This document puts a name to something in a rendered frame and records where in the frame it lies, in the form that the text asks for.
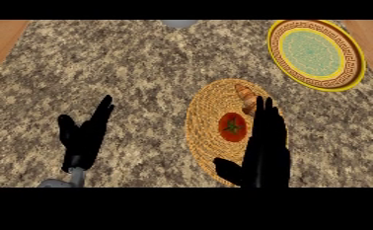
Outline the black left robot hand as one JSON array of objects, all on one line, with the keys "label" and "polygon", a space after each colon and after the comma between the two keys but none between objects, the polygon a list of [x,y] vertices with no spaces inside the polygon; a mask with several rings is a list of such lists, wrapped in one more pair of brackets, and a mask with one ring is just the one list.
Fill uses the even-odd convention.
[{"label": "black left robot hand", "polygon": [[113,108],[112,97],[106,95],[91,118],[81,125],[75,124],[69,115],[59,115],[60,142],[65,147],[62,170],[65,172],[75,167],[82,170],[91,168]]}]

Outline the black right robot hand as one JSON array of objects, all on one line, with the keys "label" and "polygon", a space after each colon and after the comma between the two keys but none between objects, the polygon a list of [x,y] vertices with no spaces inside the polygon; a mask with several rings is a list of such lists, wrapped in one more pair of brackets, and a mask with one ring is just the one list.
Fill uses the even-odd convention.
[{"label": "black right robot hand", "polygon": [[271,98],[256,98],[252,136],[242,165],[221,158],[212,163],[218,177],[242,189],[284,189],[289,186],[287,129]]}]

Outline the red tomato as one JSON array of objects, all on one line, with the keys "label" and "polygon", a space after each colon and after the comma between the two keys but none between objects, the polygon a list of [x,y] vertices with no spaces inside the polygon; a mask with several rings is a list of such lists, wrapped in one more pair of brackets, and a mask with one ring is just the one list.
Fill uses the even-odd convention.
[{"label": "red tomato", "polygon": [[239,142],[247,133],[246,121],[240,114],[227,113],[218,121],[218,133],[225,141]]}]

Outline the round woven straw placemat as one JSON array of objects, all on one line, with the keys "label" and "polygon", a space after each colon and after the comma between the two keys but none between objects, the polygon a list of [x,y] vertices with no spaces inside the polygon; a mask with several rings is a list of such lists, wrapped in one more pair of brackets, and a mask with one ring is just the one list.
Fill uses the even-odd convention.
[{"label": "round woven straw placemat", "polygon": [[[191,156],[212,178],[230,187],[239,186],[218,177],[212,161],[221,158],[242,165],[255,117],[242,112],[243,101],[236,93],[236,84],[246,86],[256,98],[271,98],[256,84],[242,79],[221,79],[202,87],[186,111],[186,144]],[[225,141],[218,133],[218,121],[227,113],[240,114],[246,121],[247,133],[239,142]]]}]

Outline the yellow patterned plate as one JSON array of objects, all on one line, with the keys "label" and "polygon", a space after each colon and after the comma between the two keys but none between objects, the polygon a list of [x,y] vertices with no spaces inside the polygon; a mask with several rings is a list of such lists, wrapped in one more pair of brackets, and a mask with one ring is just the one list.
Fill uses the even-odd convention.
[{"label": "yellow patterned plate", "polygon": [[349,90],[361,81],[365,59],[357,41],[326,20],[278,20],[267,36],[273,60],[289,77],[324,91]]}]

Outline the brown croissant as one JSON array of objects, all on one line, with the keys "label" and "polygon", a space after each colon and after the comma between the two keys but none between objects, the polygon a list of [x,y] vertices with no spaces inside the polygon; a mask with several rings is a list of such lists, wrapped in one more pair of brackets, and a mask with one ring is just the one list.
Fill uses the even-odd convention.
[{"label": "brown croissant", "polygon": [[242,84],[234,85],[236,93],[243,101],[242,112],[247,115],[255,115],[256,112],[256,95],[252,90]]}]

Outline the pale grey rounded object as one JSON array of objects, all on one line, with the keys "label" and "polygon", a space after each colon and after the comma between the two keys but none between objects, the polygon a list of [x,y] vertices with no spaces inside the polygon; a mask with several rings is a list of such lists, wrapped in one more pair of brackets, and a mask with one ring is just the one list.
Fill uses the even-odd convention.
[{"label": "pale grey rounded object", "polygon": [[171,28],[181,29],[190,27],[196,20],[163,20],[162,23]]}]

